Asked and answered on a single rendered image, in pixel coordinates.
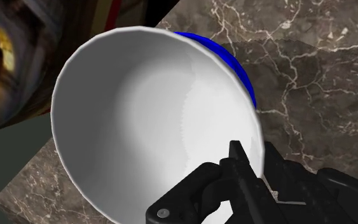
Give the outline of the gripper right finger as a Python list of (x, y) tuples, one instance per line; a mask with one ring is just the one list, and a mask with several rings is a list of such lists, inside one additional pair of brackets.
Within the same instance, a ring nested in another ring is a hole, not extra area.
[(281, 202), (288, 205), (291, 224), (358, 224), (358, 179), (333, 168), (317, 173), (299, 162), (286, 160), (270, 142), (265, 143), (264, 176)]

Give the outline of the white bowl with blue outside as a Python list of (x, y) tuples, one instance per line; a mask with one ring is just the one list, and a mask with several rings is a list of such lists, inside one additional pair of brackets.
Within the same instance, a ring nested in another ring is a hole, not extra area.
[(71, 181), (114, 224), (146, 209), (241, 142), (257, 177), (265, 149), (249, 78), (234, 56), (188, 32), (133, 26), (98, 34), (55, 84), (52, 133)]

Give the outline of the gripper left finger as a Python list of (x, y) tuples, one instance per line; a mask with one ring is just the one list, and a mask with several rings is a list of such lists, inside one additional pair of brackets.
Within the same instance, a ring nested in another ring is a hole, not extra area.
[(202, 224), (224, 201), (233, 211), (224, 224), (286, 224), (239, 141), (230, 142), (228, 158), (203, 163), (149, 206), (146, 224)]

